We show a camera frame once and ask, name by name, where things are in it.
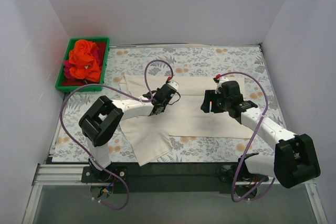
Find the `cream t shirt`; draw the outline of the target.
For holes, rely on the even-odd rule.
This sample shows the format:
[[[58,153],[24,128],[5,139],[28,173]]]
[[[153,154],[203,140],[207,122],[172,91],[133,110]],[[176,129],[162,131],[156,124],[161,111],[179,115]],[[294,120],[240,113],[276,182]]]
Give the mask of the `cream t shirt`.
[[[163,113],[122,121],[121,131],[128,141],[120,155],[128,161],[221,162],[234,161],[252,131],[227,112],[204,113],[200,106],[204,92],[214,89],[210,77],[176,77],[181,99]]]

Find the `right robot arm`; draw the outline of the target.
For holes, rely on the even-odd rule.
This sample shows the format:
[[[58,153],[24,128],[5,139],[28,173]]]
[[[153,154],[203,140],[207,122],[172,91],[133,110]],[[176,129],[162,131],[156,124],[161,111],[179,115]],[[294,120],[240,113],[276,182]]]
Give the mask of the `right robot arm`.
[[[252,101],[245,101],[237,81],[214,79],[216,89],[206,90],[201,110],[205,113],[228,113],[239,124],[253,131],[274,151],[273,157],[258,153],[241,156],[233,167],[235,178],[248,181],[256,175],[277,179],[285,188],[317,178],[321,174],[313,140],[295,134],[264,116]]]

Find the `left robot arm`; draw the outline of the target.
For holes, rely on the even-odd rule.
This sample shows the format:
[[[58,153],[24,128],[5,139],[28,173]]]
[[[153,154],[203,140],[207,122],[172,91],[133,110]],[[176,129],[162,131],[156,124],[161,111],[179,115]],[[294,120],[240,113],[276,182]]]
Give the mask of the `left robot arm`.
[[[111,178],[108,142],[120,122],[138,116],[153,116],[164,112],[179,85],[174,80],[167,81],[154,91],[153,99],[147,93],[137,100],[110,100],[100,96],[79,120],[79,126],[89,146],[89,166],[91,175],[100,182]]]

